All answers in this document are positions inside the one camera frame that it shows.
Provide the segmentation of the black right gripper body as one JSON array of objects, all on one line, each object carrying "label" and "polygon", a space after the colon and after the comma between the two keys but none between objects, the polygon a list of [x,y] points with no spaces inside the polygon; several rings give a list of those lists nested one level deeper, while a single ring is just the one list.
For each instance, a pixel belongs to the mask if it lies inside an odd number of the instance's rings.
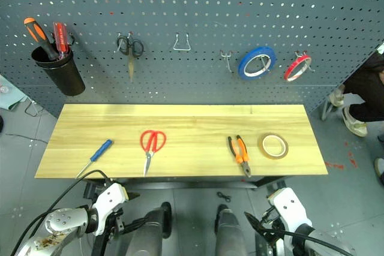
[{"label": "black right gripper body", "polygon": [[[271,206],[260,220],[261,232],[260,234],[265,240],[279,240],[284,238],[284,234],[281,231],[285,230],[284,224],[280,218],[278,210]],[[279,232],[268,232],[267,230],[279,230]]]}]

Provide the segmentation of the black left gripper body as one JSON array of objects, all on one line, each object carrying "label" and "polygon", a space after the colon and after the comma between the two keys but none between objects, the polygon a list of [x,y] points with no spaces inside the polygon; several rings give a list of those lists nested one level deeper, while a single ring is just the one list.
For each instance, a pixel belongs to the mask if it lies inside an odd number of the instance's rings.
[{"label": "black left gripper body", "polygon": [[116,211],[113,211],[106,220],[106,225],[104,231],[107,233],[107,240],[117,237],[124,231],[124,223],[122,220],[123,209],[119,208]]}]

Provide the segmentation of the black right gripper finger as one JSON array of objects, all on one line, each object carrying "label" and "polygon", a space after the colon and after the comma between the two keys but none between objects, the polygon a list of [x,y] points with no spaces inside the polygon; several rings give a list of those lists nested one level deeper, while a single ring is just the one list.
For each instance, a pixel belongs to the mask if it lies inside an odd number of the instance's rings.
[{"label": "black right gripper finger", "polygon": [[260,223],[260,221],[254,215],[252,215],[248,212],[244,212],[244,215],[245,215],[246,219],[248,220],[248,222],[250,223],[250,225],[253,227],[253,229],[256,232],[258,232],[259,234],[261,234],[263,231],[263,226]]}]

